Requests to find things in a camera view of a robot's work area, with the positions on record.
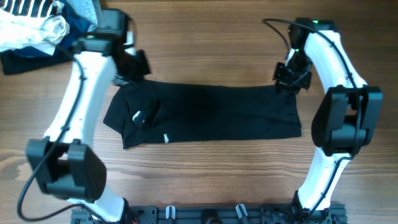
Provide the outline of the black t-shirt with logo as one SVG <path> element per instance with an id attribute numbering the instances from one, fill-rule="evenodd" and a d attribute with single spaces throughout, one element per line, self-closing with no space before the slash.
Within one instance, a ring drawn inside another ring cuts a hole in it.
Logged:
<path id="1" fill-rule="evenodd" d="M 103 123 L 121 135 L 124 149 L 302 135 L 295 95 L 273 85 L 228 87 L 144 80 L 117 91 Z"/>

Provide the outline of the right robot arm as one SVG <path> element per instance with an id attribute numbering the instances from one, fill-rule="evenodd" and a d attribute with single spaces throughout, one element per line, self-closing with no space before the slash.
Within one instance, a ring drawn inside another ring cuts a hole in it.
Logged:
<path id="1" fill-rule="evenodd" d="M 383 93 L 357 73 L 334 21 L 298 17 L 287 24 L 289 49 L 275 68 L 276 87 L 294 94 L 308 89 L 315 68 L 325 96 L 311 126 L 315 154 L 285 216 L 291 223 L 323 223 L 338 218 L 331 195 L 344 168 L 371 142 Z"/>

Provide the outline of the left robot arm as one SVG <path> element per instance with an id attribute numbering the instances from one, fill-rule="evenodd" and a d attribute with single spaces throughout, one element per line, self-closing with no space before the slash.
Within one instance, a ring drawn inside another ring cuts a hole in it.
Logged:
<path id="1" fill-rule="evenodd" d="M 78 207 L 94 223 L 139 223 L 125 198 L 106 184 L 106 166 L 93 151 L 93 136 L 108 87 L 127 84 L 147 70 L 143 51 L 136 51 L 131 31 L 123 35 L 89 33 L 76 42 L 66 92 L 42 139 L 31 139 L 26 156 L 32 174 L 17 201 L 25 222 L 52 218 Z M 42 217 L 27 217 L 22 205 L 30 185 L 70 204 Z"/>

